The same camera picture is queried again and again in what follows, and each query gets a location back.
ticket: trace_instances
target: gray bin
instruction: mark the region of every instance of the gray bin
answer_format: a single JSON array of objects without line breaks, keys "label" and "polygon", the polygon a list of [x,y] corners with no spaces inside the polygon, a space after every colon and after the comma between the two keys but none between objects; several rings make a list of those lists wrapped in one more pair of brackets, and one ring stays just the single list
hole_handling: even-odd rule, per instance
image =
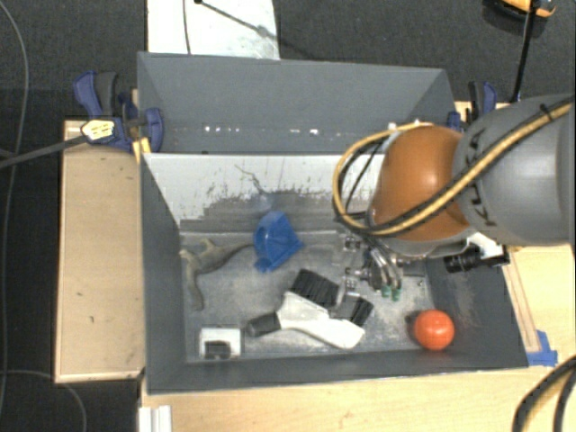
[{"label": "gray bin", "polygon": [[[281,303],[300,268],[337,281],[345,235],[333,221],[330,178],[338,156],[388,122],[443,122],[454,109],[438,69],[139,54],[141,108],[160,107],[166,138],[141,160],[147,386],[152,394],[326,383],[527,365],[499,269],[447,274],[441,260],[413,268],[399,302],[361,283],[374,304],[351,351],[291,331],[245,338],[242,356],[199,357],[202,327],[241,327]],[[370,197],[378,165],[358,188]],[[271,274],[252,248],[202,275],[193,311],[182,246],[250,239],[270,210],[286,212],[303,250]],[[410,338],[405,317],[447,311],[456,337],[431,353]]]}]

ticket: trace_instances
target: clamp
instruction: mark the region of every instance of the clamp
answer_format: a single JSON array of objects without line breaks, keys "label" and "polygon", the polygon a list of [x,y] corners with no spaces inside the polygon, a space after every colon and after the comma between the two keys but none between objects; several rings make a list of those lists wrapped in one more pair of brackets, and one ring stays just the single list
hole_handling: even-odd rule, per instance
[{"label": "clamp", "polygon": [[[138,108],[127,94],[115,97],[115,72],[97,74],[88,70],[78,76],[73,83],[74,96],[88,112],[90,121],[81,131],[86,141],[92,145],[105,145],[126,152],[132,152],[130,129],[146,128],[145,135],[153,152],[160,151],[164,138],[164,122],[157,107],[151,107],[138,117]],[[116,102],[121,112],[116,111]]]}]

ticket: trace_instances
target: floor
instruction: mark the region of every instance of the floor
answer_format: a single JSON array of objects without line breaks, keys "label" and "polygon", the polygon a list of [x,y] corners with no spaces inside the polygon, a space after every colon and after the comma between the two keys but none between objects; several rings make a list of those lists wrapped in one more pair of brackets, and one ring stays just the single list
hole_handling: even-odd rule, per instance
[{"label": "floor", "polygon": [[[31,88],[22,152],[57,142],[65,118],[83,115],[71,82],[88,69],[114,70],[119,89],[136,85],[135,53],[146,48],[146,0],[1,0],[22,31]],[[523,97],[574,91],[572,0],[535,27]],[[274,0],[285,59],[444,68],[455,99],[469,80],[489,81],[506,101],[522,43],[521,21],[482,0]],[[0,149],[13,149],[23,98],[23,63],[11,26],[0,15]],[[0,212],[10,172],[0,172]],[[8,367],[50,373],[56,309],[59,156],[17,169],[7,242]],[[135,426],[135,382],[75,386],[87,430]],[[25,374],[8,376],[0,429],[78,431],[69,392]]]}]

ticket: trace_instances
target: wooden board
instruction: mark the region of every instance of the wooden board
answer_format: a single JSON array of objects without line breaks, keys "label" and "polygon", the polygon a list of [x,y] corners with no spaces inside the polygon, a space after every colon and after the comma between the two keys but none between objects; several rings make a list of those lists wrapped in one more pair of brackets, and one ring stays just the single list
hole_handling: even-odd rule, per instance
[{"label": "wooden board", "polygon": [[[67,122],[65,139],[81,122]],[[134,156],[81,145],[61,177],[57,383],[136,377],[144,366],[138,172]]]}]

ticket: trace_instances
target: orange ball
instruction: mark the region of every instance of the orange ball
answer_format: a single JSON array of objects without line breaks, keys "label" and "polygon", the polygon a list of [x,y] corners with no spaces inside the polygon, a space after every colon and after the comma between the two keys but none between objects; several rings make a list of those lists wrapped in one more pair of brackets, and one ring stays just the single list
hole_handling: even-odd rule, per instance
[{"label": "orange ball", "polygon": [[442,350],[454,339],[454,323],[441,310],[424,310],[414,321],[414,337],[428,350]]}]

